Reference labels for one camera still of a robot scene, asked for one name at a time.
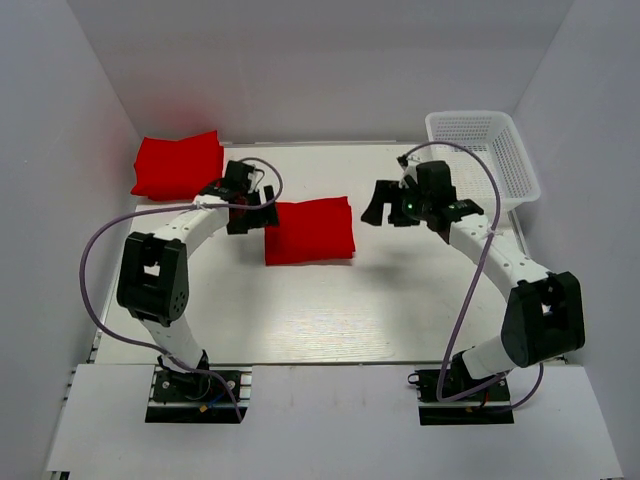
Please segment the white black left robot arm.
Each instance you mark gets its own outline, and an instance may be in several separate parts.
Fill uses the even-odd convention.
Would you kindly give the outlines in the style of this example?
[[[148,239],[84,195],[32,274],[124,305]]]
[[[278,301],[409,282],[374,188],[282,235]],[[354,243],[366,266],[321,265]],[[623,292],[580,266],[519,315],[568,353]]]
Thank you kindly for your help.
[[[264,233],[267,267],[347,266],[356,253],[353,212],[346,197],[282,202],[280,188],[259,187],[260,159],[228,162],[224,172],[205,178],[186,191],[193,202],[160,229],[131,233],[124,246],[117,285],[118,304],[150,333],[150,349],[164,365],[181,369],[177,387],[188,398],[199,399],[211,387],[205,363],[315,364],[363,363],[389,357],[389,347],[374,339],[370,329],[358,331],[355,317],[333,309],[312,307],[318,293],[301,297],[301,307],[290,316],[291,328],[252,337],[251,325],[267,327],[285,320],[283,313],[267,314],[268,302],[241,284],[222,281],[213,298],[236,307],[254,309],[234,327],[225,319],[221,337],[198,343],[185,317],[189,300],[189,257],[216,232],[245,235]]]

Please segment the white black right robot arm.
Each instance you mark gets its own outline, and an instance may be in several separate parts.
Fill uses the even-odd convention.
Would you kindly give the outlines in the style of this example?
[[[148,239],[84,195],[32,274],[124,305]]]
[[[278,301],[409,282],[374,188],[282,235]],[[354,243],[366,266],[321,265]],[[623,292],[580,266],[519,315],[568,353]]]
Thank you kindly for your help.
[[[484,391],[488,379],[581,349],[586,341],[581,285],[570,272],[554,273],[500,237],[472,200],[460,200],[443,161],[408,166],[400,181],[402,210],[426,222],[464,254],[506,301],[494,337],[454,355],[451,384],[461,397]]]

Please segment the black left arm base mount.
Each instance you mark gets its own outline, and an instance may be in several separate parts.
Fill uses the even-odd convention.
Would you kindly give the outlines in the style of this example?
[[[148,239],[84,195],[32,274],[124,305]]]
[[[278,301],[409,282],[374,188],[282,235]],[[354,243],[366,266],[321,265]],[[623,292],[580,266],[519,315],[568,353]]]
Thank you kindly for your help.
[[[250,368],[215,371],[210,375],[182,373],[156,366],[145,413],[147,424],[239,425],[250,402]]]

